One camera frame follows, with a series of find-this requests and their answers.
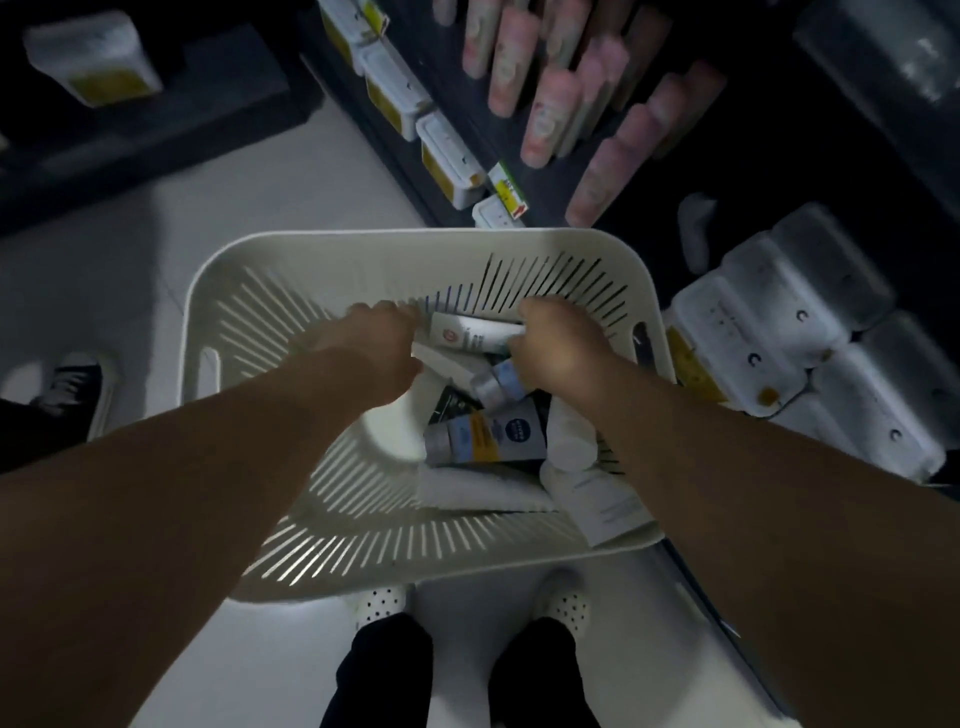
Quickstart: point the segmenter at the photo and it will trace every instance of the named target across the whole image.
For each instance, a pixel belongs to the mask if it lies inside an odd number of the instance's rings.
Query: pink bottle
[[[591,8],[590,0],[561,0],[546,40],[546,62],[549,65],[570,67]]]
[[[573,71],[548,65],[540,76],[527,131],[520,146],[520,159],[540,169],[553,157],[583,92]]]
[[[684,75],[687,102],[674,130],[664,139],[654,157],[663,158],[697,126],[708,109],[727,87],[727,77],[706,61],[694,61]]]
[[[626,42],[630,51],[630,62],[623,72],[623,80],[613,95],[612,106],[622,111],[634,95],[650,64],[666,42],[673,27],[673,20],[652,5],[641,5],[627,32]]]
[[[630,148],[615,136],[600,142],[573,191],[564,216],[572,228],[590,228],[633,176]]]
[[[540,19],[508,5],[500,17],[500,32],[493,54],[493,73],[487,106],[501,118],[514,115],[516,102],[527,79],[530,62],[537,50]]]
[[[467,5],[467,32],[464,36],[464,71],[482,79],[490,68],[503,0],[470,0]]]

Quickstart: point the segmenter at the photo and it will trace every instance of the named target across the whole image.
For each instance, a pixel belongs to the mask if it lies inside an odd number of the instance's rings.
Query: forearm
[[[572,403],[810,728],[951,710],[954,504],[625,360]]]
[[[15,626],[0,683],[18,724],[40,685],[49,716],[129,722],[360,415],[360,376],[348,354],[303,355],[0,478],[0,624]]]

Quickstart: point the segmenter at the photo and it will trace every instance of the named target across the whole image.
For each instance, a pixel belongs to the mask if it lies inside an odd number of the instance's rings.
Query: white product box
[[[88,107],[101,107],[163,90],[125,12],[108,11],[27,28],[30,65]]]
[[[764,328],[766,340],[794,364],[811,369],[850,341],[852,331],[769,233],[724,255],[720,271]]]
[[[324,20],[326,36],[353,68],[357,76],[364,75],[360,49],[376,40],[376,33],[367,18],[352,0],[317,0]]]
[[[480,162],[464,140],[439,111],[417,120],[420,137],[420,158],[430,176],[456,209],[467,209],[484,194],[487,178]]]
[[[893,310],[893,287],[824,206],[804,205],[770,235],[844,328],[864,331]]]
[[[430,96],[406,64],[382,42],[361,48],[360,59],[367,77],[367,95],[397,133],[407,141],[417,140],[417,119],[430,109]]]
[[[665,318],[677,379],[705,399],[771,417],[806,386],[721,271],[678,293]]]
[[[491,195],[473,206],[473,220],[476,227],[482,230],[510,230],[526,227],[510,216],[507,208],[496,195]]]

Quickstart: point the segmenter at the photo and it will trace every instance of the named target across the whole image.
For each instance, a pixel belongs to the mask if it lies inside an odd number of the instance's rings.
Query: white tile floor
[[[124,375],[117,427],[175,406],[183,305],[198,267],[267,230],[419,227],[421,220],[343,112],[0,240],[0,395],[26,400],[72,347],[112,354]],[[588,699],[617,726],[771,725],[712,633],[649,554],[579,565],[595,599],[580,648]],[[424,585],[434,637],[432,727],[487,728],[486,680],[544,568]],[[313,728],[352,637],[340,599],[225,602],[157,686],[137,728]]]

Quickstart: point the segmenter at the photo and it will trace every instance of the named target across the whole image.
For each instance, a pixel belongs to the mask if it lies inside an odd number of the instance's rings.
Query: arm
[[[960,507],[696,400],[566,302],[522,311],[521,377],[603,433],[804,726],[960,725]]]
[[[0,478],[6,722],[128,725],[327,447],[410,387],[416,322],[356,306],[266,375]]]

